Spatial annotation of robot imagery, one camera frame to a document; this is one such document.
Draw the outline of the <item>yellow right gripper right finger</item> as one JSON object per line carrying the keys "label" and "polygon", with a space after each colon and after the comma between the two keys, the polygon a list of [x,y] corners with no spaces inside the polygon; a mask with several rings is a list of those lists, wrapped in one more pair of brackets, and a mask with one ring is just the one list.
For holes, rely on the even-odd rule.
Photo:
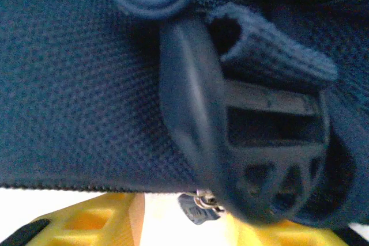
{"label": "yellow right gripper right finger", "polygon": [[369,246],[369,241],[350,228],[317,229],[291,221],[256,227],[227,219],[232,246]]}

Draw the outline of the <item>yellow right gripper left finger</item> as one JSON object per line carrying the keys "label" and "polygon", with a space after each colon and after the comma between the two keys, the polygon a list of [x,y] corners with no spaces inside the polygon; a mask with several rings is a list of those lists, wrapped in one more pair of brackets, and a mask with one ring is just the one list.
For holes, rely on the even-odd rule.
{"label": "yellow right gripper left finger", "polygon": [[0,246],[140,246],[143,193],[106,193],[42,215]]}

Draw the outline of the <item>navy blue backpack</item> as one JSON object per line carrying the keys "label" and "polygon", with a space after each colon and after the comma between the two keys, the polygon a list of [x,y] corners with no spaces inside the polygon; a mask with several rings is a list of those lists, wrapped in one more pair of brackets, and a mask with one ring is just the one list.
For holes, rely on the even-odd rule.
{"label": "navy blue backpack", "polygon": [[0,0],[0,187],[369,224],[369,0]]}

